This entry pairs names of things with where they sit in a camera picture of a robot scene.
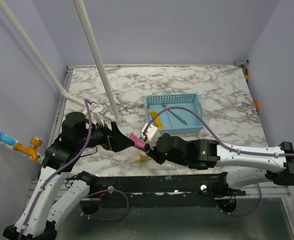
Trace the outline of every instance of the blue plastic basket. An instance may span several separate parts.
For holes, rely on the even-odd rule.
[[[149,111],[160,112],[164,109],[161,106],[162,103],[165,103],[167,107],[188,108],[194,111],[196,114],[200,115],[202,119],[205,120],[205,117],[203,116],[199,95],[196,93],[182,93],[147,96],[145,98],[147,123],[151,120]],[[183,120],[185,120],[188,124],[183,124],[175,116],[168,112],[174,125],[174,127],[171,127],[168,114],[167,112],[164,112],[159,116],[162,124],[162,129],[160,129],[161,134],[167,133],[171,135],[176,135],[198,133],[204,127],[203,124],[194,115],[187,111],[184,111],[182,109],[171,109],[171,111],[180,116],[181,118],[183,118]]]

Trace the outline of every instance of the white pole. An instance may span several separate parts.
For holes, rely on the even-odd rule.
[[[89,21],[89,17],[88,17],[85,5],[83,3],[83,0],[73,0],[73,3],[76,7],[81,25],[82,25],[83,30],[85,32],[86,38],[88,40],[93,58],[96,62],[97,69],[98,69],[98,72],[99,72],[101,80],[102,80],[102,84],[106,90],[106,93],[107,93],[107,96],[108,96],[108,99],[109,99],[109,102],[111,105],[111,109],[112,109],[113,114],[116,118],[116,122],[119,123],[121,119],[120,119],[120,115],[118,112],[118,108],[116,106],[115,99],[113,98],[113,95],[112,95],[111,87],[110,87],[110,84],[108,81],[105,67],[102,62],[102,58],[101,58],[101,55],[100,55],[100,52],[98,49],[98,45],[97,45],[95,36],[93,34],[93,30],[92,30],[92,27],[91,27],[91,24]]]
[[[64,88],[63,86],[60,84],[59,80],[57,79],[57,77],[55,76],[55,74],[53,73],[53,71],[51,70],[51,68],[49,67],[49,65],[47,64],[47,62],[45,61],[45,59],[42,57],[42,55],[40,54],[40,52],[38,51],[38,49],[36,48],[36,46],[33,44],[33,42],[31,41],[31,39],[29,38],[29,36],[27,35],[27,33],[25,32],[25,30],[22,28],[22,26],[20,25],[20,23],[18,22],[18,20],[16,19],[16,17],[13,15],[13,13],[11,12],[11,10],[9,9],[9,7],[7,6],[7,4],[4,2],[4,0],[0,0],[0,9],[2,10],[2,12],[5,14],[5,16],[7,17],[7,19],[10,21],[10,23],[12,24],[12,26],[16,29],[17,33],[20,35],[20,37],[22,38],[22,40],[26,43],[26,45],[28,46],[28,48],[30,49],[30,51],[33,53],[33,55],[36,57],[36,59],[38,60],[38,62],[40,63],[40,65],[43,67],[43,69],[46,71],[46,73],[49,75],[49,77],[51,78],[51,80],[53,81],[53,83],[57,86],[57,88],[59,89],[60,94],[69,99],[72,100],[82,106],[84,105],[84,101],[82,99],[76,98],[74,96],[72,96],[71,94],[69,94]],[[96,104],[92,104],[91,107],[95,108],[97,105]],[[106,118],[114,121],[114,117],[107,113],[105,115]]]

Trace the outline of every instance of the marble tabletop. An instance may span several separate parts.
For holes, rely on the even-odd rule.
[[[145,124],[144,98],[148,95],[198,93],[209,127],[224,142],[253,147],[268,146],[246,80],[240,68],[214,66],[127,66],[106,68],[107,76],[122,118],[119,129],[126,136],[139,135]],[[99,73],[95,67],[74,68],[69,92],[80,98],[107,103]],[[64,116],[83,107],[67,100]],[[181,135],[185,140],[213,139],[206,129]],[[87,149],[84,154],[94,152]],[[153,160],[136,163],[137,151],[130,147],[114,153],[98,147],[94,155],[81,158],[72,174],[87,171],[97,176],[154,176],[211,174],[236,171],[241,167],[188,169],[171,162],[162,165]]]

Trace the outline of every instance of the wall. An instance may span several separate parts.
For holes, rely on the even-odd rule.
[[[32,0],[67,65],[94,60],[72,0]],[[105,64],[245,60],[279,0],[86,0]]]
[[[250,60],[249,87],[268,143],[294,143],[294,0],[279,3]]]
[[[55,46],[29,1],[8,0],[57,77],[63,81],[65,67]],[[59,93],[0,11],[0,129],[28,145],[31,137],[44,139],[51,132]],[[0,239],[6,226],[14,224],[23,211],[27,190],[39,165],[0,145]]]

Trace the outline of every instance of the orange pipe fitting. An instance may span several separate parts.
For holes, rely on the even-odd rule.
[[[42,145],[42,140],[38,137],[33,137],[30,140],[30,145],[29,147],[24,147],[21,143],[16,143],[13,146],[13,149],[15,151],[22,152],[23,154],[30,156],[31,160],[33,162],[36,162],[38,160],[38,153],[37,153],[37,148]]]

